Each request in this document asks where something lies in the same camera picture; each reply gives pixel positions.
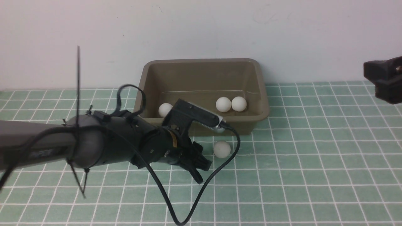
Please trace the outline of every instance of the small camera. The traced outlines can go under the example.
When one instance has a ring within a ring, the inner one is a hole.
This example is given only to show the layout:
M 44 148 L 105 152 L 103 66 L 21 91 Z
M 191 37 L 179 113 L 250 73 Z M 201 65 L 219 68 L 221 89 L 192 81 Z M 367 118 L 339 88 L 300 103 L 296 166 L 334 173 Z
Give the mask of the small camera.
M 364 77 L 375 85 L 375 96 L 390 104 L 402 103 L 402 56 L 363 64 Z

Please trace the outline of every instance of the ping pong ball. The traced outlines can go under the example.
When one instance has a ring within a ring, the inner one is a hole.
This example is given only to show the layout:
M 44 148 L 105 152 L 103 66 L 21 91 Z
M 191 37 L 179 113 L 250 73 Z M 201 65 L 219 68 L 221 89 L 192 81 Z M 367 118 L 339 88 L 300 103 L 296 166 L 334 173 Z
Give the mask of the ping pong ball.
M 213 153 L 218 158 L 226 158 L 230 154 L 230 145 L 226 141 L 218 141 L 213 145 Z
M 173 106 L 170 103 L 163 103 L 159 106 L 158 113 L 162 118 L 165 118 L 172 108 Z
M 235 97 L 232 100 L 232 108 L 235 111 L 244 111 L 247 107 L 247 101 L 243 97 Z
M 227 112 L 232 107 L 232 103 L 230 102 L 229 98 L 221 97 L 216 101 L 216 109 L 220 112 Z

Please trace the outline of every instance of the green tile floor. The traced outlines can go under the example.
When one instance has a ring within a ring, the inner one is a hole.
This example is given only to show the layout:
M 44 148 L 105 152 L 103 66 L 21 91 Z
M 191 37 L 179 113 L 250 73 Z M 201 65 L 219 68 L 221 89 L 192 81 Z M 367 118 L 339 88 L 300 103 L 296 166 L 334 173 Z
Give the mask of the green tile floor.
M 116 91 L 83 90 L 82 112 L 112 112 Z M 190 225 L 402 226 L 402 105 L 376 99 L 367 81 L 268 84 L 267 93 L 270 117 L 242 137 Z M 123 106 L 135 95 L 123 92 Z M 0 92 L 0 119 L 60 124 L 74 99 L 74 90 Z M 195 140 L 213 168 L 224 161 L 213 142 L 234 144 Z M 152 166 L 183 220 L 201 186 L 179 168 Z M 148 172 L 128 163 L 93 168 L 86 194 L 65 162 L 18 170 L 0 194 L 0 225 L 173 225 Z

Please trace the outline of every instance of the tan plastic bin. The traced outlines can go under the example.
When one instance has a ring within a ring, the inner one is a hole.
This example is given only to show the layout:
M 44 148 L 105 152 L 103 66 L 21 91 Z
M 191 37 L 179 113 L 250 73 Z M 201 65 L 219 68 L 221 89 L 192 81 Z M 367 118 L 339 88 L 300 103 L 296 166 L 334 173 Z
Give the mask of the tan plastic bin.
M 223 116 L 240 135 L 251 134 L 256 123 L 269 114 L 261 68 L 253 59 L 156 60 L 144 66 L 139 87 L 147 98 L 141 117 L 152 125 L 162 124 L 159 106 L 174 105 L 179 98 Z M 247 100 L 243 112 L 230 109 L 222 113 L 216 109 L 218 98 L 232 100 L 237 96 Z M 141 104 L 138 92 L 134 111 L 140 109 Z M 219 135 L 231 135 L 231 132 L 217 134 L 197 123 L 190 128 L 190 136 Z

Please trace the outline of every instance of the white wall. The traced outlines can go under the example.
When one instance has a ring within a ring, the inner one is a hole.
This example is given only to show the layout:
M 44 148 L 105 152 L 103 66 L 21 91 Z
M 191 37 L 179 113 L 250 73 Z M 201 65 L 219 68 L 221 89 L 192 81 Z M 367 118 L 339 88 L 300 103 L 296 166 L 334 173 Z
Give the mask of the white wall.
M 402 55 L 401 0 L 0 0 L 0 89 L 139 82 L 158 59 L 253 58 L 267 82 L 361 80 Z

